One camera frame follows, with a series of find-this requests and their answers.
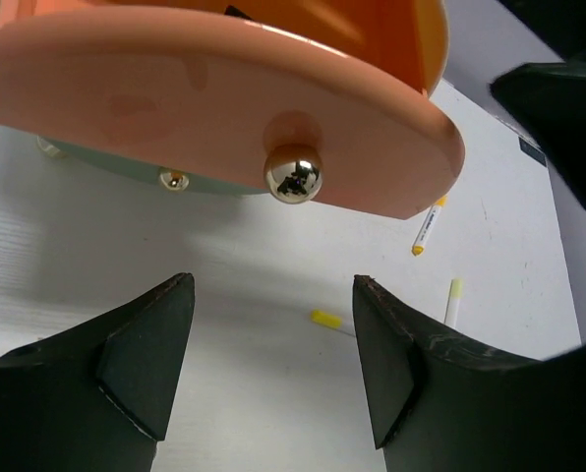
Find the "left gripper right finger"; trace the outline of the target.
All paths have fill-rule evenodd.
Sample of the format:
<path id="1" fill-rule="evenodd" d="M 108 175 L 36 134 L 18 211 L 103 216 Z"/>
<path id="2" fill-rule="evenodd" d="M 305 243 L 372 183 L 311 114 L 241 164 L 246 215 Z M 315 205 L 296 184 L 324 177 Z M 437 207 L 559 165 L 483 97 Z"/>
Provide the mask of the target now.
<path id="1" fill-rule="evenodd" d="M 390 471 L 586 471 L 586 344 L 547 360 L 468 337 L 366 275 L 353 319 Z"/>

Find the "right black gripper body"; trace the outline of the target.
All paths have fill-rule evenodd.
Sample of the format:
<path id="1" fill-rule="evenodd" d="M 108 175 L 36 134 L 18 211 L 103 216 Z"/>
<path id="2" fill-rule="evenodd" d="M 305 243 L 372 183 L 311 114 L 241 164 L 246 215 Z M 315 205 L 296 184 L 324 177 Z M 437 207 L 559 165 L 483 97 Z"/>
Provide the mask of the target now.
<path id="1" fill-rule="evenodd" d="M 564 61 L 586 62 L 586 0 L 499 0 Z"/>

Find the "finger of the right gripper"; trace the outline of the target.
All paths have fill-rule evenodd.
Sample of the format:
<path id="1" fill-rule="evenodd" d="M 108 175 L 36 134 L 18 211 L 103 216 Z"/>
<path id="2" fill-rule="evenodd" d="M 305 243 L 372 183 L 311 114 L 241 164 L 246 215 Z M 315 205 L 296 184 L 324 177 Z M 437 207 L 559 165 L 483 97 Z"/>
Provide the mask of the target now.
<path id="1" fill-rule="evenodd" d="M 490 84 L 586 210 L 586 62 L 527 63 Z"/>

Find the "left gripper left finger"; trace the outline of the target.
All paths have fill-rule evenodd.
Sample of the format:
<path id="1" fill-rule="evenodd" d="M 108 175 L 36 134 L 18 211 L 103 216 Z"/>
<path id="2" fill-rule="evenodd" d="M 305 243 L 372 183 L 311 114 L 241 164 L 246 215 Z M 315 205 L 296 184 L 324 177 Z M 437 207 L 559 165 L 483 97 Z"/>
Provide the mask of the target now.
<path id="1" fill-rule="evenodd" d="M 195 308 L 179 273 L 0 357 L 0 471 L 148 471 L 165 437 Z"/>

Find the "white pen pale cap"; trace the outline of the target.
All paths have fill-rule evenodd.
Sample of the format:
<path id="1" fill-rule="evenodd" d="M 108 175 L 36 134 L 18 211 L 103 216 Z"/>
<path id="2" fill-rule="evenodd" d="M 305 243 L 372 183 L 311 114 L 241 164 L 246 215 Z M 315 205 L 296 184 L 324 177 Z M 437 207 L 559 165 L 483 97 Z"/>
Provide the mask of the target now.
<path id="1" fill-rule="evenodd" d="M 459 306 L 463 294 L 463 279 L 454 278 L 450 282 L 448 299 L 446 303 L 446 309 L 444 314 L 444 323 L 450 327 L 455 327 Z"/>

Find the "white pen yellow cap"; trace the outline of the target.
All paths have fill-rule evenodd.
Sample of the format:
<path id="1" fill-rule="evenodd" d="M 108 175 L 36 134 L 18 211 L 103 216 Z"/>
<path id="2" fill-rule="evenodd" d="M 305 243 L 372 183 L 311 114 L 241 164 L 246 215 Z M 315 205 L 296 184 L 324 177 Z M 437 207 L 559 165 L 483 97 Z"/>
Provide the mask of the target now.
<path id="1" fill-rule="evenodd" d="M 348 320 L 325 311 L 313 310 L 311 312 L 311 321 L 316 325 L 321 325 L 352 337 L 356 336 L 356 331 L 352 320 Z"/>
<path id="2" fill-rule="evenodd" d="M 425 249 L 427 242 L 432 234 L 433 228 L 439 219 L 440 212 L 446 204 L 447 196 L 443 196 L 437 200 L 430 208 L 422 223 L 422 226 L 411 246 L 411 254 L 414 257 L 421 256 Z"/>

